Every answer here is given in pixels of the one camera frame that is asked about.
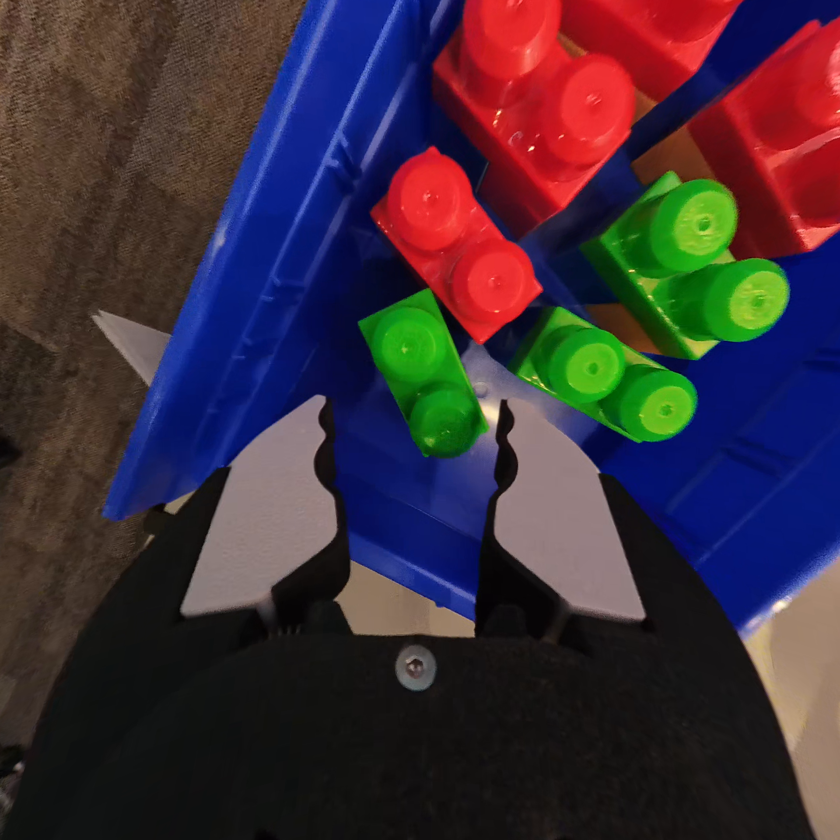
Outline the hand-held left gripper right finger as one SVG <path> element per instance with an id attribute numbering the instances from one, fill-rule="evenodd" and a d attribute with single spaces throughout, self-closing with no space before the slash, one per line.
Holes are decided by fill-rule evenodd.
<path id="1" fill-rule="evenodd" d="M 502 401 L 486 511 L 476 636 L 560 640 L 577 617 L 643 624 L 646 612 L 602 474 L 524 401 Z"/>

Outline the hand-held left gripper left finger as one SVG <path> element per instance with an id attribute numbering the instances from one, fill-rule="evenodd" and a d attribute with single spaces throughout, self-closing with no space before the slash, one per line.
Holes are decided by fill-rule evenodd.
<path id="1" fill-rule="evenodd" d="M 182 614 L 271 605 L 301 621 L 350 578 L 330 400 L 315 395 L 236 456 L 209 524 Z"/>

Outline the blue plastic bin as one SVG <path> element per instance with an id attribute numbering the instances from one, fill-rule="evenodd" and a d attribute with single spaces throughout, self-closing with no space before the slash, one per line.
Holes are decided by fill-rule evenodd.
<path id="1" fill-rule="evenodd" d="M 193 491 L 264 429 L 333 400 L 353 559 L 475 613 L 495 432 L 423 457 L 375 369 L 363 317 L 417 283 L 370 210 L 432 144 L 476 182 L 478 152 L 433 100 L 432 64 L 463 2 L 309 2 L 156 370 L 104 515 Z M 699 407 L 634 444 L 512 378 L 455 329 L 489 424 L 505 392 L 546 413 L 617 478 L 748 628 L 838 557 L 838 234 L 780 260 L 791 302 L 762 338 L 670 362 Z"/>

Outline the pile of assembled block bridges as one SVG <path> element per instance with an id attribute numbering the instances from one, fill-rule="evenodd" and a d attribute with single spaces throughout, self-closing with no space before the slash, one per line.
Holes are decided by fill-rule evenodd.
<path id="1" fill-rule="evenodd" d="M 650 151 L 630 196 L 572 234 L 607 292 L 593 320 L 540 305 L 519 238 L 568 223 L 643 104 L 698 77 L 741 2 L 466 2 L 432 65 L 444 115 L 485 159 L 474 190 L 433 146 L 396 170 L 375 225 L 456 330 L 494 338 L 537 393 L 638 444 L 682 433 L 694 362 L 771 331 L 780 260 L 838 238 L 838 18 L 811 21 Z"/>

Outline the grey desk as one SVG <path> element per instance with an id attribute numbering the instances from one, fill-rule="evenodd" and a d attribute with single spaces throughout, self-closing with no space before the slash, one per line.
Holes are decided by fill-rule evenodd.
<path id="1" fill-rule="evenodd" d="M 354 629 L 466 635 L 467 620 L 355 563 L 339 598 Z M 838 838 L 838 562 L 746 640 L 820 838 Z"/>

